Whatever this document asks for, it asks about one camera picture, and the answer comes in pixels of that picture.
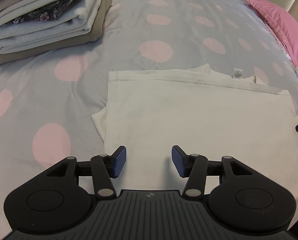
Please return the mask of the white long sleeve shirt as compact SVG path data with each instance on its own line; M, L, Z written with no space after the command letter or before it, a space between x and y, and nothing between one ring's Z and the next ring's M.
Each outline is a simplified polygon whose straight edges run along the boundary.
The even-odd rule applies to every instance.
M257 76L234 79L208 65L109 73L106 107L92 115L105 153L127 161L122 189L181 189L171 149L209 160L230 155L298 200L298 116L286 90Z

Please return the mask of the pink pillow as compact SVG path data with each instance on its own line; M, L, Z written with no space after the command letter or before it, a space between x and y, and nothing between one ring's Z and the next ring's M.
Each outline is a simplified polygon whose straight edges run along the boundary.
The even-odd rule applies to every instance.
M298 22L282 7L267 0L246 0L284 45L290 58L298 67Z

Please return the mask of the grey pink dotted bedspread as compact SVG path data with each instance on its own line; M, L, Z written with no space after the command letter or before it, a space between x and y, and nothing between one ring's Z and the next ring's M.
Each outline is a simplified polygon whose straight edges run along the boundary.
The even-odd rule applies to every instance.
M96 42L17 61L0 55L0 239L3 202L68 155L103 152L91 115L105 107L112 70L235 68L287 89L298 80L275 38L241 0L112 0Z

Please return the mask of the white folded towel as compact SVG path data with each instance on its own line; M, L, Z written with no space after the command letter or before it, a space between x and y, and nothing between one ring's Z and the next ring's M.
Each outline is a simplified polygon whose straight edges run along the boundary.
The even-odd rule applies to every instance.
M102 0L81 0L56 21L27 22L0 27L0 54L44 46L91 31Z

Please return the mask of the floral dark folded garment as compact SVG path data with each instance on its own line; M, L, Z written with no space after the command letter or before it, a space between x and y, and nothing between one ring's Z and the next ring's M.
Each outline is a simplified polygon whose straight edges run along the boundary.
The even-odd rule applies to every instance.
M4 25L9 24L19 24L23 22L47 22L47 21L56 21L62 13L64 13L68 8L72 6L73 3L82 1L82 0L58 0L53 3L49 3L43 7L40 7L36 10L28 12L24 15L18 16L13 20L5 23Z

